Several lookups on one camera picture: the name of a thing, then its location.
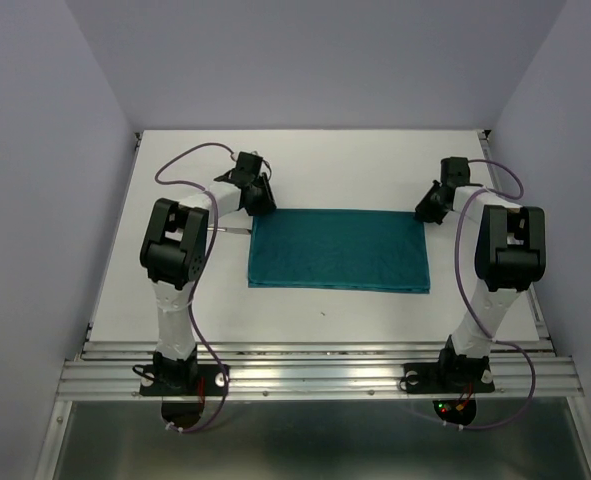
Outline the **teal cloth napkin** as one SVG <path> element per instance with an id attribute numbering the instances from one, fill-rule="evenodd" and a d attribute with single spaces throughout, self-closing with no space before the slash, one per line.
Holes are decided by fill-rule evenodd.
<path id="1" fill-rule="evenodd" d="M 252 288 L 428 294 L 424 225 L 404 211 L 278 209 L 253 220 Z"/>

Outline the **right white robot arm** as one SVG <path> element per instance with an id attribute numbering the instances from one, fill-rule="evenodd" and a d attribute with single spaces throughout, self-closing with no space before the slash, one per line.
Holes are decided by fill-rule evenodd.
<path id="1" fill-rule="evenodd" d="M 473 160 L 448 157 L 440 177 L 415 209 L 425 224 L 441 224 L 447 213 L 458 216 L 454 268 L 460 258 L 464 224 L 477 229 L 473 295 L 463 295 L 466 311 L 434 363 L 407 363 L 401 386 L 410 394 L 491 393 L 490 352 L 508 310 L 520 295 L 542 279 L 546 269 L 545 213 L 522 206 L 522 190 L 505 193 L 471 180 Z"/>

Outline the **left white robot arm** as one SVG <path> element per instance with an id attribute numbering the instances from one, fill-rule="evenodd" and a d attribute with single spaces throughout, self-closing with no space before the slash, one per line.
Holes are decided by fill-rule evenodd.
<path id="1" fill-rule="evenodd" d="M 140 250 L 156 298 L 158 341 L 150 365 L 135 371 L 143 386 L 185 394 L 199 385 L 197 342 L 190 320 L 195 286 L 206 265 L 223 216 L 240 210 L 263 216 L 276 210 L 268 163 L 255 152 L 232 155 L 235 166 L 209 187 L 183 200 L 160 198 L 152 207 Z"/>

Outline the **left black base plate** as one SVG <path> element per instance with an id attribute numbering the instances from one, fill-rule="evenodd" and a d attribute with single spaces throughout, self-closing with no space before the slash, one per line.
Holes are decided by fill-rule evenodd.
<path id="1" fill-rule="evenodd" d="M 224 375 L 216 364 L 199 364 L 187 378 L 164 379 L 152 364 L 136 364 L 132 372 L 139 377 L 139 394 L 144 397 L 224 396 Z"/>

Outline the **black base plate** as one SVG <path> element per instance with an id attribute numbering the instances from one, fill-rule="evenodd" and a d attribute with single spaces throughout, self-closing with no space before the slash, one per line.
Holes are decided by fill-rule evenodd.
<path id="1" fill-rule="evenodd" d="M 411 362 L 402 365 L 404 389 L 411 395 L 493 393 L 493 381 L 484 383 L 482 374 L 470 369 L 453 369 L 437 362 Z"/>
<path id="2" fill-rule="evenodd" d="M 187 378 L 164 379 L 152 364 L 136 364 L 132 372 L 139 377 L 139 394 L 144 397 L 224 396 L 224 375 L 216 364 L 199 364 Z"/>

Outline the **aluminium front rail frame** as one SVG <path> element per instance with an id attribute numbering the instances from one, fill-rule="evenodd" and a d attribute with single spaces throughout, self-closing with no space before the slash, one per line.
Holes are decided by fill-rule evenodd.
<path id="1" fill-rule="evenodd" d="M 478 397 L 479 432 L 439 424 L 428 398 L 398 386 L 402 365 L 432 361 L 464 313 L 453 275 L 455 221 L 427 229 L 427 295 L 251 289 L 249 236 L 220 234 L 196 317 L 231 368 L 206 431 L 165 428 L 132 372 L 157 336 L 139 264 L 153 202 L 183 197 L 154 175 L 207 184 L 229 150 L 272 165 L 282 208 L 411 210 L 441 159 L 480 159 L 475 130 L 147 130 L 140 140 L 101 295 L 81 353 L 61 373 L 41 479 L 590 479 L 582 387 L 555 352 L 532 295 L 500 336 L 522 353 L 491 358 L 497 390 Z"/>

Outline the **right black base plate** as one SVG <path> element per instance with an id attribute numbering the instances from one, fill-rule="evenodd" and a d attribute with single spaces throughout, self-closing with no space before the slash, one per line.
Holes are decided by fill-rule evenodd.
<path id="1" fill-rule="evenodd" d="M 411 395 L 493 393 L 493 381 L 484 383 L 482 374 L 470 369 L 453 369 L 437 362 L 411 362 L 402 365 L 404 389 Z"/>

